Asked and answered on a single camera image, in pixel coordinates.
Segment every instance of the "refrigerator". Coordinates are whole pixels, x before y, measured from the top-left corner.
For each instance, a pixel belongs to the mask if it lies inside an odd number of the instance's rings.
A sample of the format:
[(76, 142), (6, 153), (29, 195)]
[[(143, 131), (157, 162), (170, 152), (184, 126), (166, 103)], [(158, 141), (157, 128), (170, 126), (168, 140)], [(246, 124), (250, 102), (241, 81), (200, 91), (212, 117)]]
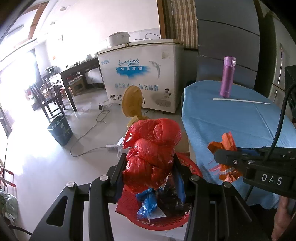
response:
[(131, 42), (98, 52), (109, 101), (121, 104), (124, 91), (138, 86), (142, 107), (174, 113), (181, 99), (183, 43), (176, 39)]

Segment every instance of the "wooden stool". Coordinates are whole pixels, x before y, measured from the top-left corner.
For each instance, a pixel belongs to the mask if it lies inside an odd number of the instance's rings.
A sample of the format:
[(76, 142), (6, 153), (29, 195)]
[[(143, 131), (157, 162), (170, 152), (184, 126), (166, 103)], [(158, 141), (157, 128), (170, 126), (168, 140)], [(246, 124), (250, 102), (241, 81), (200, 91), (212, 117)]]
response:
[(86, 90), (83, 79), (82, 79), (82, 75), (74, 78), (72, 81), (69, 82), (69, 89), (72, 93), (72, 96), (76, 96), (78, 95), (80, 92)]

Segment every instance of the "blue tablecloth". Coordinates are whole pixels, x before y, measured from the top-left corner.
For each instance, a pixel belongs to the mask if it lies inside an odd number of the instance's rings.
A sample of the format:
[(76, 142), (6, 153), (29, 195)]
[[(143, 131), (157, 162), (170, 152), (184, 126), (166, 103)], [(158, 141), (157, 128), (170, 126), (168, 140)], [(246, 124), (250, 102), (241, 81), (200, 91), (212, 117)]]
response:
[[(211, 141), (221, 142), (222, 134), (231, 131), (237, 147), (254, 148), (270, 146), (279, 122), (280, 108), (274, 104), (219, 101), (221, 82), (205, 80), (185, 88), (182, 121), (196, 155), (198, 167), (204, 178), (211, 183), (221, 184), (218, 174), (209, 172), (217, 166), (213, 154), (207, 149)], [(232, 85), (231, 99), (244, 99), (271, 103), (269, 99), (252, 89)], [(296, 129), (285, 117), (278, 147), (296, 147)], [(233, 183), (245, 197), (249, 188), (239, 178)], [(276, 194), (254, 188), (247, 204), (261, 204), (270, 209), (277, 206)]]

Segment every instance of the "human hand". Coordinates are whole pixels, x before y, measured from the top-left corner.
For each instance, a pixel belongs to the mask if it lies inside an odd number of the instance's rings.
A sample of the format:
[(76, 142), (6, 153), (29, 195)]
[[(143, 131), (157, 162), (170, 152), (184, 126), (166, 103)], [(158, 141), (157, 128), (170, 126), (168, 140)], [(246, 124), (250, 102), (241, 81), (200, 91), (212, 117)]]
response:
[(274, 229), (271, 235), (272, 241), (277, 241), (281, 237), (292, 220), (292, 216), (288, 213), (288, 204), (289, 198), (279, 197), (279, 205), (274, 216)]

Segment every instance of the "freezer logo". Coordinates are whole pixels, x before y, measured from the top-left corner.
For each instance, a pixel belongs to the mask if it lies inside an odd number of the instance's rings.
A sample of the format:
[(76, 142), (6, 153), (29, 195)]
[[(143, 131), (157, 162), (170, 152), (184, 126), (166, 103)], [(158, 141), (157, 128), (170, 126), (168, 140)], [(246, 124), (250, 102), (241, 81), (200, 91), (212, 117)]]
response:
[(125, 61), (118, 61), (118, 65), (122, 66), (122, 65), (127, 65), (127, 66), (131, 66), (131, 65), (139, 65), (139, 58), (137, 59), (129, 59), (129, 60), (125, 60)]
[(116, 73), (121, 76), (127, 76), (128, 78), (134, 78), (137, 75), (145, 75), (149, 72), (148, 66), (130, 66), (130, 67), (118, 67)]
[(109, 63), (110, 63), (109, 59), (101, 61), (101, 64), (109, 64)]

